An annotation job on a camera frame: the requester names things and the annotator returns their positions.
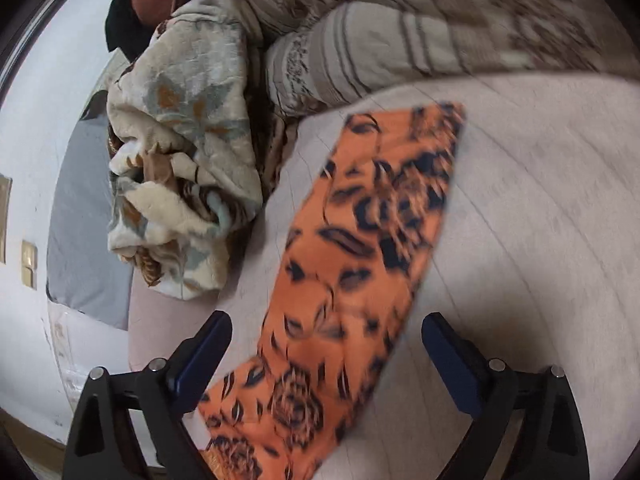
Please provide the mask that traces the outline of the orange black floral garment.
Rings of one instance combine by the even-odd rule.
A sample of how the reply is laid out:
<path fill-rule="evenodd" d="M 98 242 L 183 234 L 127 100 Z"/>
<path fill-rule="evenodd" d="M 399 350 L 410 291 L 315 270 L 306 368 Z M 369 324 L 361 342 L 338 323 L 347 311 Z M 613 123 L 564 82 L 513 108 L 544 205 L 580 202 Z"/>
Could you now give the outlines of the orange black floral garment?
<path fill-rule="evenodd" d="M 221 479 L 308 479 L 404 329 L 439 233 L 462 105 L 353 114 L 288 230 L 257 352 L 198 409 Z"/>

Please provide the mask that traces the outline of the grey pillow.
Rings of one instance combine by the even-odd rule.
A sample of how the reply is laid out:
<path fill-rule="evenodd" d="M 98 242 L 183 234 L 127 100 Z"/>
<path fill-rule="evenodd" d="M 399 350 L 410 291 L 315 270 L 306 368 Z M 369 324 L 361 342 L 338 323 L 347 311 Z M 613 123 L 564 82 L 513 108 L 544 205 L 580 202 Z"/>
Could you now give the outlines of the grey pillow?
<path fill-rule="evenodd" d="M 89 318 L 128 327 L 132 267 L 107 248 L 107 92 L 89 100 L 68 141 L 54 192 L 47 247 L 47 295 Z"/>

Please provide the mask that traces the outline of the cream floral fleece blanket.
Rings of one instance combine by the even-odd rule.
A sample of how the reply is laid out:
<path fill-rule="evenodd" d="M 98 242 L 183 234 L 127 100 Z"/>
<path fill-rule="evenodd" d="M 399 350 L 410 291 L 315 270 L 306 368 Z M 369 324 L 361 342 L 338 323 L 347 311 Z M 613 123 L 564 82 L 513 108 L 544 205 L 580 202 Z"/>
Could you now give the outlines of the cream floral fleece blanket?
<path fill-rule="evenodd" d="M 245 0 L 191 0 L 108 90 L 107 246 L 164 295 L 222 289 L 262 208 L 245 99 L 261 41 Z"/>

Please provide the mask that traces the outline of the black cloth on backrest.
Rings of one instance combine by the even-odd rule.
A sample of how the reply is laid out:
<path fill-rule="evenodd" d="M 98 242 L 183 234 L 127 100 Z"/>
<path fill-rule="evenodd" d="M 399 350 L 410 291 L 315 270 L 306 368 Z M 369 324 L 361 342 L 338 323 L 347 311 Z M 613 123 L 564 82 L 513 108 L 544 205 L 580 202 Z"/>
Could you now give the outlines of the black cloth on backrest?
<path fill-rule="evenodd" d="M 131 0 L 112 0 L 104 32 L 107 51 L 121 50 L 129 62 L 134 62 L 149 47 L 154 29 L 142 24 Z"/>

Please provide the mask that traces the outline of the striped beige brown quilt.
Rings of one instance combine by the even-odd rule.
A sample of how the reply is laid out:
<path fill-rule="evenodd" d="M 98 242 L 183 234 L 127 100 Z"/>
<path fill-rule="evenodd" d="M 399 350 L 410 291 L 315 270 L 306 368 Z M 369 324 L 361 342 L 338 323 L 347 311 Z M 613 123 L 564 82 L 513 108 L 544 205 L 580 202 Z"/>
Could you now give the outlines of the striped beige brown quilt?
<path fill-rule="evenodd" d="M 423 78 L 542 70 L 637 78 L 604 0 L 247 0 L 271 44 L 270 99 L 290 116 Z"/>

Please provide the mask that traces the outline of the beige wall switch plate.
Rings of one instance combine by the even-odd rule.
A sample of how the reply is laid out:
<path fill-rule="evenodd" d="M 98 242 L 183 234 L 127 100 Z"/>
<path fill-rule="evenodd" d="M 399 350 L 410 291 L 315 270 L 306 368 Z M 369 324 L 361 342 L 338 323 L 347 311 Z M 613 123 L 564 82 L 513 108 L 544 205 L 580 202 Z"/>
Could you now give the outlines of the beige wall switch plate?
<path fill-rule="evenodd" d="M 22 283 L 31 289 L 36 288 L 37 281 L 37 247 L 23 240 L 21 244 L 21 277 Z"/>

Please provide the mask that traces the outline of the beige wall panel box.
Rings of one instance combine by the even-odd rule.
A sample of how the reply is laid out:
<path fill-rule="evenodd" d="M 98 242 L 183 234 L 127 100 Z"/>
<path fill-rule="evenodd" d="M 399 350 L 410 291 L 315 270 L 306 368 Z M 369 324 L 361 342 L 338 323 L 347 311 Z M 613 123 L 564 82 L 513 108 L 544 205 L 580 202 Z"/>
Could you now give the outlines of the beige wall panel box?
<path fill-rule="evenodd" d="M 0 176 L 0 262 L 6 262 L 6 229 L 8 228 L 9 201 L 12 180 Z"/>

